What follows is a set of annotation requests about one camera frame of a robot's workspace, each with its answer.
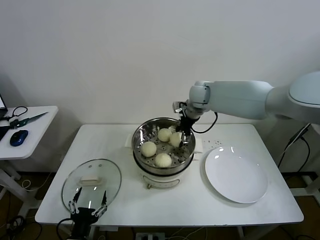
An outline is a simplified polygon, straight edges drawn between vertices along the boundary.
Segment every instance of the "laptop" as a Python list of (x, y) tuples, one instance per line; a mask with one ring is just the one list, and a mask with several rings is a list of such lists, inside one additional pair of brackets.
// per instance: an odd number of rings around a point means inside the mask
[(3, 98), (2, 98), (2, 96), (0, 95), (0, 119), (4, 115), (6, 115), (7, 112), (8, 112), (8, 109), (7, 109), (6, 105), (5, 105), (5, 102), (4, 102)]
[[(6, 104), (2, 98), (2, 96), (0, 95), (0, 119), (6, 115), (6, 113), (8, 112), (8, 109), (6, 107)], [(8, 130), (10, 129), (9, 126), (0, 126), (0, 140), (6, 135), (6, 133), (8, 132)]]

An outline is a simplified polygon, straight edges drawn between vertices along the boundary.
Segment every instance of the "computer mouse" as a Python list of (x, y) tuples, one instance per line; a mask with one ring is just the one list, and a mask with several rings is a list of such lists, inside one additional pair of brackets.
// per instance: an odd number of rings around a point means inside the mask
[(10, 145), (13, 147), (20, 146), (24, 143), (26, 137), (28, 136), (28, 133), (28, 130), (16, 131), (10, 138)]

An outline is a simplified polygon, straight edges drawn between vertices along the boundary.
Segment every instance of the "small white table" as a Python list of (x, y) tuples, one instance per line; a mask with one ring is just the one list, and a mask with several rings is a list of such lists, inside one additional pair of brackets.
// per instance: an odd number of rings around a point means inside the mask
[[(11, 116), (15, 108), (9, 108), (6, 116)], [(34, 122), (18, 129), (10, 129), (5, 136), (0, 140), (0, 184), (8, 186), (3, 188), (0, 192), (0, 199), (8, 190), (16, 197), (23, 201), (23, 205), (20, 209), (19, 215), (25, 216), (29, 209), (38, 208), (41, 201), (34, 198), (36, 191), (27, 192), (23, 189), (15, 180), (19, 180), (21, 176), (10, 165), (9, 160), (26, 159), (36, 149), (41, 138), (45, 134), (52, 120), (58, 112), (57, 106), (33, 106), (28, 107), (28, 111), (18, 117), (19, 120), (31, 118), (36, 115), (48, 112), (46, 115), (40, 117)], [(9, 122), (3, 120), (0, 122), (0, 126), (8, 126)], [(28, 136), (20, 146), (11, 146), (10, 138), (13, 133), (19, 130), (28, 130)]]
[[(196, 125), (205, 130), (209, 125)], [(265, 169), (269, 186), (256, 203), (241, 204), (217, 193), (203, 177), (204, 157), (192, 161), (186, 176), (174, 188), (147, 189), (141, 180), (132, 150), (124, 147), (138, 125), (83, 125), (66, 154), (38, 209), (35, 220), (57, 224), (70, 217), (61, 198), (62, 186), (72, 170), (92, 159), (109, 159), (122, 173), (122, 184), (107, 212), (94, 226), (252, 226), (272, 225), (243, 239), (258, 239), (279, 224), (297, 223), (304, 216), (267, 148), (250, 124), (221, 124), (205, 134), (204, 151), (217, 144), (233, 145), (250, 153)]]

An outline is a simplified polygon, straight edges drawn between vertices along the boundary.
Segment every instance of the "steamed bun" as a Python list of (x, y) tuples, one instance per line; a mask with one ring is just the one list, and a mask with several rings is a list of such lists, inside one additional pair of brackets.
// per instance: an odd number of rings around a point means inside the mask
[(162, 128), (158, 132), (158, 138), (161, 142), (168, 142), (170, 140), (170, 136), (172, 132), (168, 128)]
[(146, 141), (141, 146), (141, 153), (145, 157), (151, 157), (157, 152), (157, 146), (152, 141)]
[(160, 153), (155, 157), (154, 163), (160, 168), (168, 168), (171, 166), (172, 159), (168, 154)]
[(176, 148), (179, 147), (181, 142), (181, 132), (175, 132), (170, 136), (170, 144)]

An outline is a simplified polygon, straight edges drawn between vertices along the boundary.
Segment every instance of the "white plate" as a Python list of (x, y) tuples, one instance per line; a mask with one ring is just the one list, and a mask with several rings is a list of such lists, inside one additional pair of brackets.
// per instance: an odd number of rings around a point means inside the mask
[(211, 151), (205, 160), (205, 173), (221, 195), (237, 203), (255, 203), (267, 192), (265, 171), (233, 146)]

